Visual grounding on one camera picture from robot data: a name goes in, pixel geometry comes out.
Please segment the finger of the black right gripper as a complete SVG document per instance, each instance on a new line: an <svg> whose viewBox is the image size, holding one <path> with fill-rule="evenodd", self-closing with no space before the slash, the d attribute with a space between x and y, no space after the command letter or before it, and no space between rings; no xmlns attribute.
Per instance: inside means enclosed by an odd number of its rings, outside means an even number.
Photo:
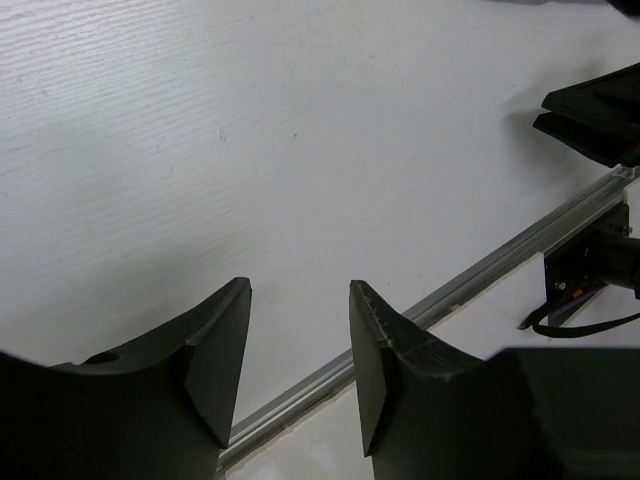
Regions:
<svg viewBox="0 0 640 480"><path fill-rule="evenodd" d="M546 95L546 110L607 120L639 119L639 64Z"/></svg>
<svg viewBox="0 0 640 480"><path fill-rule="evenodd" d="M600 165L609 168L639 166L638 140L629 140L554 113L539 115L533 127Z"/></svg>

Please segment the black pleated skirt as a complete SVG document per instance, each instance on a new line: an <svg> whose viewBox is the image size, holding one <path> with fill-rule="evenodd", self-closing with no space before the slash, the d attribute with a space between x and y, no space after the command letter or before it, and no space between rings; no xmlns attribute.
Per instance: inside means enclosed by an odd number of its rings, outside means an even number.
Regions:
<svg viewBox="0 0 640 480"><path fill-rule="evenodd" d="M522 5L542 5L546 3L604 5L610 6L629 17L638 17L640 6L639 0L498 0L498 2Z"/></svg>

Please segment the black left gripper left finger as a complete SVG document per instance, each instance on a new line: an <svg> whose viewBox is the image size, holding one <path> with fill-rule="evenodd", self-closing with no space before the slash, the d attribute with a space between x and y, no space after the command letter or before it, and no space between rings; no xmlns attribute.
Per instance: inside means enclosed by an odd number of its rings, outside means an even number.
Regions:
<svg viewBox="0 0 640 480"><path fill-rule="evenodd" d="M228 447L252 289L229 281L80 364L1 357L5 479L212 479Z"/></svg>

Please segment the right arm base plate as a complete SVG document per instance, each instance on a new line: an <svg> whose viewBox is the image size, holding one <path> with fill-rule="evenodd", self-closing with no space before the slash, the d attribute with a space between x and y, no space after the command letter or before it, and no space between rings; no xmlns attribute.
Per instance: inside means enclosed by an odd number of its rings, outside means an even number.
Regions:
<svg viewBox="0 0 640 480"><path fill-rule="evenodd" d="M548 324L560 327L600 289L639 291L639 240L630 207L619 202L545 256Z"/></svg>

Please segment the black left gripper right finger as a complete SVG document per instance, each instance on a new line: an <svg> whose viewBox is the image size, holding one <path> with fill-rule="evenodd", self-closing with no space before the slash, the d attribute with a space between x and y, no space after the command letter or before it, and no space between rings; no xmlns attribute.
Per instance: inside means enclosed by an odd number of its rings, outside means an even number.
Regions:
<svg viewBox="0 0 640 480"><path fill-rule="evenodd" d="M481 360L367 282L349 323L363 450L378 479L635 479L639 353L508 348Z"/></svg>

